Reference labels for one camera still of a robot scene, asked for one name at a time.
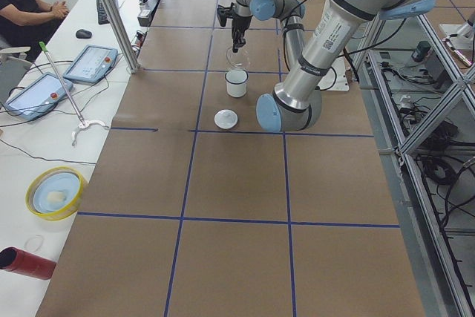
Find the white desk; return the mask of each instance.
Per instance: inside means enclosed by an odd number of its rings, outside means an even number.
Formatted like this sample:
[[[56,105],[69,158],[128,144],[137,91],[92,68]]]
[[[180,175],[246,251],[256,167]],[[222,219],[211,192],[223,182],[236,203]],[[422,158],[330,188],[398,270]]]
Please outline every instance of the white desk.
[[[139,0],[119,0],[120,13],[130,40],[137,30],[145,29],[139,26]],[[71,13],[63,22],[47,45],[55,61],[73,60],[87,44],[101,45],[119,49],[114,32],[109,24],[98,25],[96,0],[79,0]],[[93,36],[89,40],[77,39],[78,29],[90,30]],[[42,53],[36,64],[48,62]],[[59,71],[64,71],[68,65],[60,65]],[[25,76],[21,85],[27,85],[37,79],[40,73],[32,71]],[[130,73],[127,63],[121,59],[115,69],[107,76],[109,88],[98,95],[82,112],[87,120],[103,120],[110,125],[120,103]],[[77,96],[75,100],[80,108],[97,92],[107,87],[102,80]],[[74,85],[78,92],[87,86]],[[57,109],[73,113],[69,101],[61,102]],[[0,125],[8,125],[20,120],[6,113],[0,114]],[[95,125],[78,135],[76,148],[71,145],[71,133],[78,126],[76,115],[52,112],[32,123],[3,128],[1,136],[5,142],[18,146],[33,156],[46,158],[61,158],[73,161],[95,163],[108,135],[108,131]],[[76,163],[46,162],[34,160],[25,154],[0,143],[0,180],[1,180],[1,209],[0,209],[0,249],[15,246],[25,249],[25,243],[30,238],[40,235],[44,238],[42,246],[33,252],[45,258],[57,261],[64,246],[74,216],[58,222],[49,222],[36,217],[27,210],[24,197],[28,186],[42,172],[57,166],[69,166],[80,171],[86,180],[91,178],[94,166]],[[11,272],[0,270],[0,314],[8,317],[34,316],[48,288],[49,281],[29,278]]]

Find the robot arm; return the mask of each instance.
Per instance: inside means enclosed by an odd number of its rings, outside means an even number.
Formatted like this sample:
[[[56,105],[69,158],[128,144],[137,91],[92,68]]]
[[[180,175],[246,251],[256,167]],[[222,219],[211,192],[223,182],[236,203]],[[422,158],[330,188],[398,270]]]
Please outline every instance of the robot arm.
[[[231,6],[231,11],[234,11],[231,15],[235,51],[246,43],[244,33],[249,28],[252,16],[258,19],[269,19],[271,16],[281,21],[286,19],[284,25],[288,28],[284,28],[283,33],[286,34],[287,44],[291,44],[290,72],[284,82],[275,86],[272,94],[264,94],[259,98],[256,107],[258,121],[267,131],[302,130],[316,122],[321,112],[321,92],[318,83],[362,23],[370,22],[377,14],[383,20],[416,16],[428,12],[436,2],[436,0],[328,1],[328,8],[303,49],[299,48],[303,35],[298,35],[303,33],[299,22],[299,16],[303,15],[301,7],[282,6],[281,0],[236,0],[237,4]],[[240,21],[241,18],[246,19],[246,24]]]

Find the red cylinder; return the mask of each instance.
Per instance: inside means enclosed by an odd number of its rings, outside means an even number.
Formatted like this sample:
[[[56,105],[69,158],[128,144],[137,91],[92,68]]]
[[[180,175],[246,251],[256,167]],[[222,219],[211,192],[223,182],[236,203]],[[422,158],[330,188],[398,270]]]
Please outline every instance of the red cylinder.
[[[0,252],[0,269],[16,274],[48,280],[56,263],[38,255],[10,247]]]

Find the black mouse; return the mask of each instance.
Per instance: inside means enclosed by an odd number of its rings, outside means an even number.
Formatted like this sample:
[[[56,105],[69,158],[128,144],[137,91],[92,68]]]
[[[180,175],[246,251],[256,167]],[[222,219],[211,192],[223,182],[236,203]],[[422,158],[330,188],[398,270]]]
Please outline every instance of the black mouse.
[[[92,37],[92,32],[85,29],[79,29],[76,32],[76,37],[78,39],[90,39]]]

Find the green handle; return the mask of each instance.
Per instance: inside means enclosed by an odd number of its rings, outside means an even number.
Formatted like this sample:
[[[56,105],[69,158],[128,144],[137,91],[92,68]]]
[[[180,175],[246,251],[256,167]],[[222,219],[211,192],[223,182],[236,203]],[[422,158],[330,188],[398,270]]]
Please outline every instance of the green handle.
[[[43,41],[40,41],[39,42],[39,47],[42,48],[43,52],[47,52],[48,50],[46,49],[46,45]]]

